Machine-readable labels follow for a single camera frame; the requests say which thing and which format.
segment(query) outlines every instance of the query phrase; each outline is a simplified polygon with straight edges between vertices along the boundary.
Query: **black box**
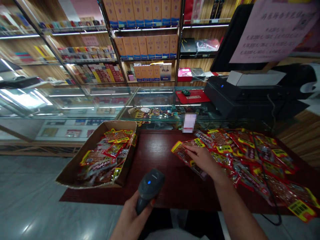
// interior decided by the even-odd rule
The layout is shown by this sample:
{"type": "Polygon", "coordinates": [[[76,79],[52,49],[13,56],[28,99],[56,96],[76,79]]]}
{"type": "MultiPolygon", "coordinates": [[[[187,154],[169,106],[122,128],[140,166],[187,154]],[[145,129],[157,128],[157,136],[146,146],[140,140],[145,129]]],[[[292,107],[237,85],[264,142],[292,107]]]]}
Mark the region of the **black box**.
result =
{"type": "Polygon", "coordinates": [[[194,38],[182,38],[180,45],[181,55],[195,55],[197,53],[196,41],[194,38]]]}

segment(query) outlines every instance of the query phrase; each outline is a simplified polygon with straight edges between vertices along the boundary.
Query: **paper sign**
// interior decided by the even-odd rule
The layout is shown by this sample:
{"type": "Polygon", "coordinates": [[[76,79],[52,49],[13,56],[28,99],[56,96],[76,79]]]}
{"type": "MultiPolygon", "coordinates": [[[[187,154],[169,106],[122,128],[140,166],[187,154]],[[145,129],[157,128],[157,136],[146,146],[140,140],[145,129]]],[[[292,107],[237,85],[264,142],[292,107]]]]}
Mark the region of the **paper sign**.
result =
{"type": "Polygon", "coordinates": [[[230,63],[281,61],[303,40],[318,18],[315,0],[305,4],[258,0],[230,63]]]}
{"type": "Polygon", "coordinates": [[[85,37],[82,37],[82,40],[87,47],[99,46],[98,39],[95,36],[85,36],[85,37]]]}

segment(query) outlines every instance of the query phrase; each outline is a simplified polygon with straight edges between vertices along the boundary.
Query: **orange box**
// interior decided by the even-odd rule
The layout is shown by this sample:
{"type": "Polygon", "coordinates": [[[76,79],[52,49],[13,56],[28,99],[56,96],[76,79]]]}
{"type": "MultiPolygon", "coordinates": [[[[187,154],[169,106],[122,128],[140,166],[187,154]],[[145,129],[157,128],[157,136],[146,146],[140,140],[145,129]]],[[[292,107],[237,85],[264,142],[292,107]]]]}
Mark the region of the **orange box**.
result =
{"type": "Polygon", "coordinates": [[[148,65],[140,66],[142,81],[147,82],[149,81],[149,74],[148,74],[148,65]]]}
{"type": "Polygon", "coordinates": [[[168,26],[171,23],[171,0],[162,0],[162,25],[168,26]]]}
{"type": "Polygon", "coordinates": [[[133,66],[133,69],[134,69],[134,74],[136,75],[136,78],[137,78],[137,82],[142,82],[142,74],[141,74],[140,66],[133,66]]]}
{"type": "Polygon", "coordinates": [[[170,35],[162,35],[162,56],[170,56],[170,35]]]}
{"type": "Polygon", "coordinates": [[[154,53],[156,58],[162,58],[162,36],[154,36],[154,53]]]}
{"type": "Polygon", "coordinates": [[[161,0],[152,0],[153,25],[161,26],[161,0]]]}
{"type": "Polygon", "coordinates": [[[144,25],[146,27],[152,27],[153,17],[152,17],[151,0],[143,0],[142,7],[143,7],[144,25]]]}
{"type": "Polygon", "coordinates": [[[141,59],[138,37],[130,37],[130,42],[131,42],[133,58],[137,60],[141,59]]]}
{"type": "Polygon", "coordinates": [[[160,65],[153,65],[154,81],[160,81],[160,65]]]}
{"type": "Polygon", "coordinates": [[[104,6],[106,8],[106,12],[109,18],[109,22],[111,27],[118,27],[118,19],[117,14],[114,9],[113,1],[112,0],[104,0],[104,6]]]}
{"type": "Polygon", "coordinates": [[[126,14],[122,0],[113,0],[114,10],[116,11],[119,27],[127,27],[126,14]]]}
{"type": "Polygon", "coordinates": [[[123,37],[122,41],[123,41],[124,49],[126,50],[127,59],[133,60],[133,52],[131,48],[130,37],[123,37]]]}
{"type": "Polygon", "coordinates": [[[126,54],[126,50],[125,50],[124,45],[123,45],[122,37],[114,38],[114,42],[117,45],[117,49],[118,49],[118,52],[120,53],[121,59],[122,60],[126,60],[127,59],[127,54],[126,54]]]}
{"type": "Polygon", "coordinates": [[[136,21],[134,17],[132,0],[122,0],[122,4],[126,15],[128,27],[135,27],[136,21]]]}
{"type": "Polygon", "coordinates": [[[155,58],[154,55],[154,38],[153,36],[146,36],[147,40],[147,50],[148,50],[148,58],[155,58]]]}
{"type": "Polygon", "coordinates": [[[145,36],[138,37],[141,59],[148,59],[147,40],[145,36]]]}
{"type": "Polygon", "coordinates": [[[171,24],[178,25],[180,20],[181,0],[171,0],[171,24]]]}
{"type": "Polygon", "coordinates": [[[132,4],[137,27],[144,27],[142,0],[134,0],[132,4]]]}
{"type": "Polygon", "coordinates": [[[170,58],[176,57],[178,52],[178,35],[170,35],[170,58]]]}

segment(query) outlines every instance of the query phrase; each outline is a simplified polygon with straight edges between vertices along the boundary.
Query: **box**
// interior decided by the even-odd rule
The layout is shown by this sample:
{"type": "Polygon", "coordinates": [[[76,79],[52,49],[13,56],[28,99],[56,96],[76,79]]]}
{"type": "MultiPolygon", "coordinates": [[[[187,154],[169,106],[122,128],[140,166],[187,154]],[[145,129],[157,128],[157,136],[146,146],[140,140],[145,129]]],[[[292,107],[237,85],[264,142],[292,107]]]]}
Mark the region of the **box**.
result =
{"type": "Polygon", "coordinates": [[[153,65],[154,81],[160,81],[160,65],[153,65]]]}
{"type": "Polygon", "coordinates": [[[126,60],[127,59],[127,54],[126,54],[126,50],[125,50],[124,45],[123,45],[122,37],[114,38],[114,42],[117,45],[118,52],[120,54],[121,59],[122,60],[126,60]]]}
{"type": "Polygon", "coordinates": [[[148,66],[149,65],[142,65],[140,66],[141,75],[142,75],[142,81],[148,82],[149,81],[149,74],[148,74],[148,66]]]}
{"type": "Polygon", "coordinates": [[[153,82],[154,77],[153,77],[153,66],[152,65],[147,66],[147,73],[148,73],[148,81],[153,82]]]}
{"type": "Polygon", "coordinates": [[[107,16],[110,22],[111,27],[117,28],[118,27],[118,19],[117,14],[113,5],[112,0],[104,0],[104,5],[106,8],[107,16]]]}
{"type": "Polygon", "coordinates": [[[182,38],[180,54],[195,55],[197,53],[196,42],[194,38],[182,38]]]}
{"type": "Polygon", "coordinates": [[[148,59],[147,40],[145,36],[138,37],[141,59],[148,59]]]}
{"type": "Polygon", "coordinates": [[[144,27],[142,0],[134,0],[132,3],[133,3],[134,16],[136,20],[136,26],[144,27]]]}
{"type": "Polygon", "coordinates": [[[193,81],[204,81],[206,79],[206,74],[202,68],[191,68],[191,73],[193,81]]]}
{"type": "Polygon", "coordinates": [[[162,25],[170,26],[171,24],[171,0],[161,1],[162,25]]]}
{"type": "Polygon", "coordinates": [[[170,55],[170,35],[162,36],[162,57],[169,57],[170,55]]]}
{"type": "Polygon", "coordinates": [[[134,74],[136,75],[137,82],[142,82],[142,73],[140,66],[133,66],[134,74]]]}
{"type": "Polygon", "coordinates": [[[178,35],[170,35],[170,58],[177,57],[178,35]]]}
{"type": "Polygon", "coordinates": [[[162,36],[154,36],[154,53],[156,58],[162,58],[162,36]]]}
{"type": "Polygon", "coordinates": [[[147,40],[148,58],[149,59],[155,58],[155,55],[154,55],[154,38],[153,38],[153,36],[146,36],[146,40],[147,40]]]}
{"type": "Polygon", "coordinates": [[[123,37],[122,41],[123,41],[124,49],[126,50],[127,59],[133,60],[133,52],[131,48],[130,37],[123,37]]]}
{"type": "Polygon", "coordinates": [[[152,0],[153,26],[161,26],[161,0],[152,0]]]}
{"type": "Polygon", "coordinates": [[[178,82],[191,82],[192,73],[190,68],[179,68],[178,82]]]}
{"type": "Polygon", "coordinates": [[[132,0],[122,0],[126,20],[129,28],[134,28],[136,26],[136,21],[134,17],[132,0]]]}
{"type": "Polygon", "coordinates": [[[180,20],[181,0],[171,0],[171,25],[176,26],[180,20]]]}
{"type": "Polygon", "coordinates": [[[113,0],[114,10],[116,11],[119,27],[127,27],[126,14],[122,0],[113,0]]]}
{"type": "Polygon", "coordinates": [[[235,86],[273,86],[280,82],[286,73],[269,70],[267,73],[244,74],[231,71],[227,82],[235,86]]]}
{"type": "Polygon", "coordinates": [[[160,81],[171,81],[171,63],[160,65],[160,81]]]}
{"type": "Polygon", "coordinates": [[[80,170],[79,163],[82,161],[83,156],[87,153],[87,151],[95,149],[96,144],[101,140],[103,133],[105,133],[106,131],[109,131],[111,128],[114,128],[116,131],[119,131],[122,129],[132,130],[133,134],[136,134],[137,123],[134,121],[106,121],[101,123],[101,125],[92,133],[92,135],[88,138],[88,140],[84,143],[84,145],[80,148],[80,150],[72,158],[72,160],[67,164],[67,166],[65,166],[62,172],[56,178],[56,182],[68,188],[73,188],[73,189],[123,187],[132,163],[135,144],[132,144],[130,146],[127,158],[123,163],[121,172],[118,178],[116,178],[114,181],[104,183],[98,186],[93,186],[93,187],[81,186],[81,185],[75,184],[77,179],[77,174],[80,170]]]}
{"type": "Polygon", "coordinates": [[[133,58],[135,60],[140,60],[141,56],[140,56],[138,37],[130,37],[130,42],[131,42],[133,58]]]}
{"type": "Polygon", "coordinates": [[[143,0],[143,17],[145,27],[152,27],[153,17],[152,17],[152,3],[151,0],[143,0]]]}

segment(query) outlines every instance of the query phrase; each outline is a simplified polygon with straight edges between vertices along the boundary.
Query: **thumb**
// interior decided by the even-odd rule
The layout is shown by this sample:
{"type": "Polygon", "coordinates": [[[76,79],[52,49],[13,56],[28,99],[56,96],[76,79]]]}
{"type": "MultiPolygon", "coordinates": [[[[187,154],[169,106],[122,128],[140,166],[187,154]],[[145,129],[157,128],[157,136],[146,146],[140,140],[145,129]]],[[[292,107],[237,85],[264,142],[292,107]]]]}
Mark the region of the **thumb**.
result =
{"type": "Polygon", "coordinates": [[[194,160],[196,159],[198,156],[195,155],[193,152],[191,152],[190,150],[186,149],[186,153],[194,160]]]}

